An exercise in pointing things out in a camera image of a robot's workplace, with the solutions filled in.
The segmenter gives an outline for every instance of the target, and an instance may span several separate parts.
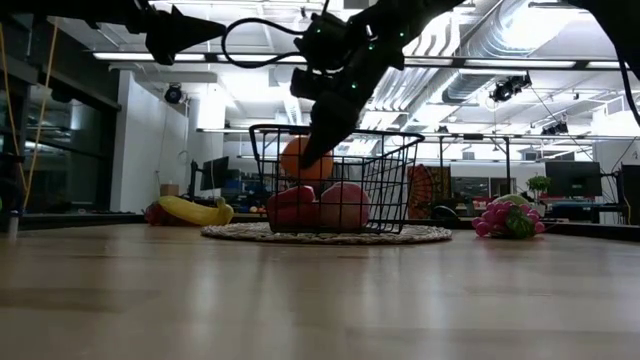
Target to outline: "wire basket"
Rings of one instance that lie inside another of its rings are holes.
[[[310,128],[249,129],[267,217],[280,233],[399,233],[407,213],[407,168],[420,134],[356,130],[311,168],[301,169]]]

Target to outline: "yellow banana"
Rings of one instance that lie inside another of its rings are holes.
[[[158,199],[158,204],[169,214],[201,226],[226,225],[231,221],[233,208],[226,205],[223,198],[218,199],[218,206],[220,203],[223,206],[216,209],[198,205],[177,196],[161,196]]]

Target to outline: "round jute mat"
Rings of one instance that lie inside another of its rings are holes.
[[[451,240],[451,230],[414,225],[405,225],[400,234],[289,234],[273,233],[267,223],[240,223],[207,226],[202,228],[202,235],[222,240],[314,245],[403,245]]]

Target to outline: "orange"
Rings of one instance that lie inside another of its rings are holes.
[[[307,147],[309,138],[299,136],[291,140],[280,154],[280,166],[287,175],[299,179],[303,184],[313,184],[320,180],[324,180],[331,175],[333,171],[333,151],[329,151],[322,159],[316,161],[307,169],[301,169],[300,158]]]

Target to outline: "pink grapes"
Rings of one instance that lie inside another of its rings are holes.
[[[509,217],[511,215],[512,222],[510,225],[512,228],[509,228],[507,222],[509,221]],[[540,222],[540,214],[536,210],[531,209],[529,205],[523,204],[520,206],[515,205],[511,201],[503,202],[503,203],[491,203],[487,205],[487,211],[485,211],[481,217],[473,219],[471,224],[473,228],[476,230],[476,234],[480,237],[485,236],[494,236],[494,237],[516,237],[523,238],[522,235],[515,236],[516,231],[513,231],[513,226],[515,223],[513,219],[519,221],[520,228],[524,228],[525,234],[530,237],[535,234],[540,234],[545,231],[545,226]]]

